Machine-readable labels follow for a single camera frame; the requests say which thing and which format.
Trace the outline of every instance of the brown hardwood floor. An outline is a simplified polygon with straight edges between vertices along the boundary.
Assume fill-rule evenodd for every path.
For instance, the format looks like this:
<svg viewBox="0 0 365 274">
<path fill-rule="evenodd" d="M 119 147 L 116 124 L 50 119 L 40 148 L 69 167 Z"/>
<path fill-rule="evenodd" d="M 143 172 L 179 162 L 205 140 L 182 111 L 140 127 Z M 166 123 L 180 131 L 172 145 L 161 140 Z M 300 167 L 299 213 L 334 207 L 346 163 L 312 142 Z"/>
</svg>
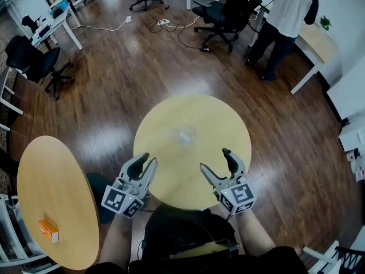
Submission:
<svg viewBox="0 0 365 274">
<path fill-rule="evenodd" d="M 340 125 L 319 80 L 313 78 L 297 94 L 290 93 L 310 69 L 301 55 L 288 56 L 276 82 L 262 83 L 244 64 L 253 36 L 248 27 L 234 42 L 232 53 L 219 38 L 209 44 L 212 53 L 201 53 L 180 44 L 178 31 L 150 33 L 151 14 L 162 12 L 163 6 L 157 2 L 148 11 L 129 11 L 134 1 L 77 5 L 83 25 L 115 29 L 128 15 L 132 23 L 116 32 L 75 29 L 82 51 L 67 34 L 58 38 L 62 52 L 58 66 L 71 60 L 75 67 L 68 73 L 76 79 L 72 86 L 60 89 L 58 101 L 44 92 L 45 84 L 19 77 L 17 105 L 25 114 L 11 127 L 12 157 L 19 160 L 34 138 L 51 135 L 69 147 L 85 172 L 114 179 L 132 157 L 137 128 L 154 105 L 186 92 L 209 94 L 232 106 L 248 128 L 252 141 L 248 177 L 258 191 L 253 210 L 274 241 L 319 251 L 335 239 L 350 246 L 362 225 L 362 195 L 338 140 Z M 154 13 L 157 19 L 166 18 L 172 24 L 195 19 L 185 9 L 185 0 L 165 2 L 170 9 L 162 15 Z M 198 19 L 196 25 L 204 22 Z M 189 27 L 181 39 L 200 46 L 206 36 Z M 132 260 L 137 259 L 146 219 L 133 221 Z M 102 240 L 106 230 L 107 226 L 102 228 Z"/>
</svg>

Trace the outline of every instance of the green plant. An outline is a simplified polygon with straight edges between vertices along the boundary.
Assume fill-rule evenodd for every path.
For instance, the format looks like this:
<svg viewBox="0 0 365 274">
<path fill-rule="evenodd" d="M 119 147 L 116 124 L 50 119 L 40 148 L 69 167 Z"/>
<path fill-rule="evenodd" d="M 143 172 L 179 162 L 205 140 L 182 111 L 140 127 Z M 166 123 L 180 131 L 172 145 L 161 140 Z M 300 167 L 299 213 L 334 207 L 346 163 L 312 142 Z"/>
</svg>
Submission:
<svg viewBox="0 0 365 274">
<path fill-rule="evenodd" d="M 321 26 L 326 30 L 326 31 L 329 31 L 330 30 L 330 27 L 332 26 L 330 20 L 325 17 L 325 16 L 322 16 L 321 17 Z"/>
</svg>

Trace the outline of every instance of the round wooden table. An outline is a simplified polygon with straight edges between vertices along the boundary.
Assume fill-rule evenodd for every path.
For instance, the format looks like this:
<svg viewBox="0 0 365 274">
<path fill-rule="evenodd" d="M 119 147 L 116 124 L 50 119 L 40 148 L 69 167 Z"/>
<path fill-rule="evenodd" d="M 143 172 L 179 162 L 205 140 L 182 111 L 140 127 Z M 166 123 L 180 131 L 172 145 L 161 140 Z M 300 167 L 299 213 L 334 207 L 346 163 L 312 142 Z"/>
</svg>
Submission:
<svg viewBox="0 0 365 274">
<path fill-rule="evenodd" d="M 58 264 L 88 268 L 99 252 L 99 221 L 83 170 L 68 148 L 50 136 L 34 139 L 18 170 L 18 198 L 25 225 L 36 243 Z M 46 219 L 59 232 L 51 243 L 39 229 Z"/>
<path fill-rule="evenodd" d="M 157 158 L 149 188 L 156 198 L 181 209 L 205 209 L 218 202 L 200 163 L 220 177 L 230 176 L 223 148 L 237 154 L 248 171 L 251 141 L 240 116 L 219 99 L 189 94 L 169 98 L 146 115 L 133 154 L 149 152 L 150 158 Z"/>
</svg>

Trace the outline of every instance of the small orange box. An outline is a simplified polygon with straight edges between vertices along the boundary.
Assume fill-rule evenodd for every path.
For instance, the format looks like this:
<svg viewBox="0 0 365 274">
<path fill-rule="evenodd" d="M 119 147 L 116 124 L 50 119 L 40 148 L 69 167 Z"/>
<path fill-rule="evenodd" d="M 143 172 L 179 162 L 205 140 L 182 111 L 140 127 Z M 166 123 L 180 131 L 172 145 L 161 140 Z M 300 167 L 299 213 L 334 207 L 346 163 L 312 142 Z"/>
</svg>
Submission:
<svg viewBox="0 0 365 274">
<path fill-rule="evenodd" d="M 39 221 L 39 229 L 45 235 L 47 240 L 49 240 L 51 243 L 57 243 L 58 230 L 55 229 L 47 220 L 42 219 Z"/>
</svg>

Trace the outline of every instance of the forearm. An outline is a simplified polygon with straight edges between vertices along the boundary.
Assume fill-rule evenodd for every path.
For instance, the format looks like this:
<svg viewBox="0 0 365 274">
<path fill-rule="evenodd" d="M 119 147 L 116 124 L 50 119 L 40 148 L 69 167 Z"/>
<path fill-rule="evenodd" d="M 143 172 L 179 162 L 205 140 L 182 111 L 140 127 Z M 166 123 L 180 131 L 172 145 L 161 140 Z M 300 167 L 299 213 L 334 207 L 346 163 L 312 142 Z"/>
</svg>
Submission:
<svg viewBox="0 0 365 274">
<path fill-rule="evenodd" d="M 131 258 L 131 243 L 132 220 L 116 214 L 104 241 L 99 262 L 110 262 L 127 271 Z"/>
<path fill-rule="evenodd" d="M 245 251 L 253 256 L 261 256 L 275 247 L 252 210 L 236 215 L 238 231 Z"/>
</svg>

